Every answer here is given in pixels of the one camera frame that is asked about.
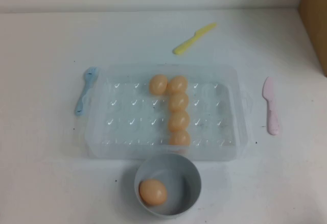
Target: white table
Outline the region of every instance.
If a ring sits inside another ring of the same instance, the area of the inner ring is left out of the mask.
[[[213,21],[189,51],[172,54]],[[1,224],[155,222],[127,190],[140,162],[90,159],[73,114],[83,72],[118,62],[228,63],[247,100],[243,155],[197,162],[199,201],[165,223],[326,222],[327,78],[296,10],[2,14],[0,57]],[[267,76],[279,137],[264,127]]]

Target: yellow plastic knife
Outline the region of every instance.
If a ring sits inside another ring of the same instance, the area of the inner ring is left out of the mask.
[[[195,32],[194,36],[191,39],[188,39],[187,41],[173,49],[173,53],[176,55],[183,54],[195,41],[197,41],[202,35],[213,29],[215,26],[217,26],[217,23],[213,22],[199,29]]]

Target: knife handle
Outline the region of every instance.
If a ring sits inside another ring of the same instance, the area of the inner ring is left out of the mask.
[[[191,39],[188,39],[184,43],[177,46],[175,49],[173,49],[173,53],[176,55],[183,54],[197,39],[199,36],[195,35]]]
[[[278,115],[274,100],[268,102],[268,132],[270,135],[276,136],[279,134]]]

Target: gray bowl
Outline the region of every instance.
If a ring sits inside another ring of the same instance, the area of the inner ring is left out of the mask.
[[[167,189],[167,201],[159,206],[147,206],[139,195],[139,185],[146,179],[157,179]],[[197,201],[201,192],[201,177],[195,165],[178,154],[160,154],[146,160],[138,169],[134,190],[141,205],[161,218],[176,218]]]

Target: clear plastic egg tray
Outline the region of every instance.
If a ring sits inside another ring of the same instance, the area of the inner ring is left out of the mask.
[[[190,146],[168,145],[168,96],[149,93],[156,74],[185,76]],[[98,158],[145,159],[174,152],[192,160],[231,160],[247,143],[236,71],[227,65],[112,65],[100,69],[85,140]]]

